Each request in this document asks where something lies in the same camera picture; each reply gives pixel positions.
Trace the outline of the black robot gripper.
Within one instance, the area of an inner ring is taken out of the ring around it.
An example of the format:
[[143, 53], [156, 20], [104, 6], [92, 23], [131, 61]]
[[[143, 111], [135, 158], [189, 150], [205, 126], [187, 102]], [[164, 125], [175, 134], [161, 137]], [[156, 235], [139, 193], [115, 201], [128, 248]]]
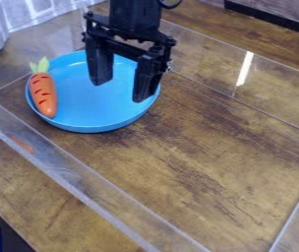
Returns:
[[161, 12], [175, 9], [168, 0], [111, 0], [107, 16], [84, 14], [89, 78], [94, 86], [112, 79], [116, 54], [137, 61], [132, 100], [141, 102], [159, 86], [163, 71], [169, 68], [171, 50], [176, 41], [160, 32]]

